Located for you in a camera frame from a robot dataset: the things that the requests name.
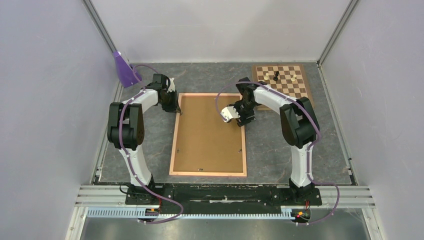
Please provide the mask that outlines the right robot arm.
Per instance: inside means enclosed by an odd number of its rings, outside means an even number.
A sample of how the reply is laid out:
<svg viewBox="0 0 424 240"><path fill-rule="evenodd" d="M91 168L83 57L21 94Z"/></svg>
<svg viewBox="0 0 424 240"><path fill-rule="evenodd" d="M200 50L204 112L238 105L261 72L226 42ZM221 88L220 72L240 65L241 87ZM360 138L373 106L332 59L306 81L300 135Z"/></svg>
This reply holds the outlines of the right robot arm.
<svg viewBox="0 0 424 240"><path fill-rule="evenodd" d="M227 121L236 120L242 127L255 120L255 107L264 105L280 117L284 140L291 146L292 170L289 178L289 199L302 204L314 194L311 173L313 142L319 136L319 124L307 97L294 98L273 90L265 83L245 77L236 83L242 98L229 104Z"/></svg>

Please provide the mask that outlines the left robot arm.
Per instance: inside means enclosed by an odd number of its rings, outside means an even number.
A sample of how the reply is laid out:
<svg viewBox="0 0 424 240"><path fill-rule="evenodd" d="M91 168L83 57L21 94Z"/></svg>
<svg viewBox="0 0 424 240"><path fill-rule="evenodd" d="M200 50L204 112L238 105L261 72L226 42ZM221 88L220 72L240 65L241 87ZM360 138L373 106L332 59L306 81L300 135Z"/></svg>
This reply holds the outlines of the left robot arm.
<svg viewBox="0 0 424 240"><path fill-rule="evenodd" d="M160 105L167 113L181 113L173 77L155 73L152 82L136 95L109 106L107 139L121 153L130 174L125 192L130 200L151 204L157 198L154 179L149 171L144 152L144 112Z"/></svg>

